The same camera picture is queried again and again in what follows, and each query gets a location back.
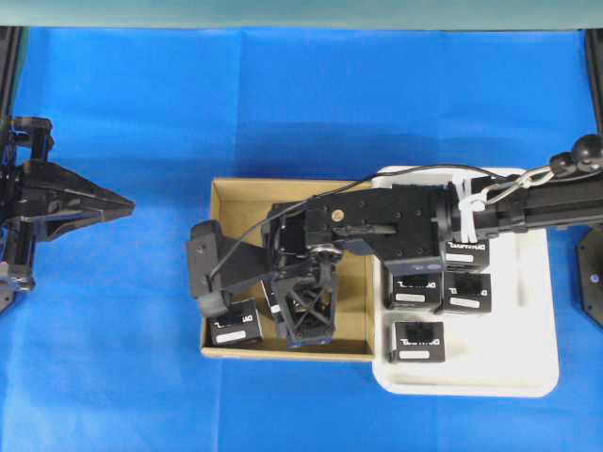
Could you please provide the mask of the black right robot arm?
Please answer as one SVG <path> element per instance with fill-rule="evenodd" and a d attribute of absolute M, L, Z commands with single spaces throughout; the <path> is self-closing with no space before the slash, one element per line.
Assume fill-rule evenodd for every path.
<path fill-rule="evenodd" d="M 377 258 L 393 277 L 417 277 L 448 271 L 449 243 L 601 221 L 602 138 L 587 135 L 521 174 L 479 169 L 444 184 L 353 183 L 276 204 L 262 229 L 270 268 L 263 285 L 279 337 L 290 347 L 322 345 L 334 335 L 344 252 Z"/>

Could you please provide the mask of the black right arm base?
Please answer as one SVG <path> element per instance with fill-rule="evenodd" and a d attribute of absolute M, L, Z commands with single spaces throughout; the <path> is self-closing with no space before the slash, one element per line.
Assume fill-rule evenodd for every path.
<path fill-rule="evenodd" d="M 591 227 L 573 249 L 576 310 L 602 329 L 602 225 Z"/>

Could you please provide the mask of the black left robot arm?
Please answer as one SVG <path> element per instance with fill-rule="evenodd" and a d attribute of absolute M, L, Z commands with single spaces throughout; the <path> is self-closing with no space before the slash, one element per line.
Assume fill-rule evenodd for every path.
<path fill-rule="evenodd" d="M 36 285 L 36 245 L 131 215 L 135 203 L 48 160 L 54 146 L 45 118 L 1 122 L 1 310 Z"/>

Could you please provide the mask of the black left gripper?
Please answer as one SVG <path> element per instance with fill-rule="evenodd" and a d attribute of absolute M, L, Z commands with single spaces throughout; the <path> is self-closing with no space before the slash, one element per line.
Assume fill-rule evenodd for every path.
<path fill-rule="evenodd" d="M 8 241 L 12 244 L 53 241 L 128 217 L 134 207 L 134 202 L 58 164 L 28 160 L 8 167 Z"/>

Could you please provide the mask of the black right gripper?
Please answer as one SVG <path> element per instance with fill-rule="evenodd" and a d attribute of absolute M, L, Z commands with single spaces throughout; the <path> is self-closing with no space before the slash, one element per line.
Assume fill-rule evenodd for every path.
<path fill-rule="evenodd" d="M 391 273 L 441 273 L 448 240 L 448 200 L 443 186 L 393 185 L 312 197 L 263 228 L 263 245 L 275 264 L 306 258 L 321 248 L 372 255 Z M 337 274 L 274 276 L 271 288 L 291 348 L 330 344 L 334 331 Z"/>

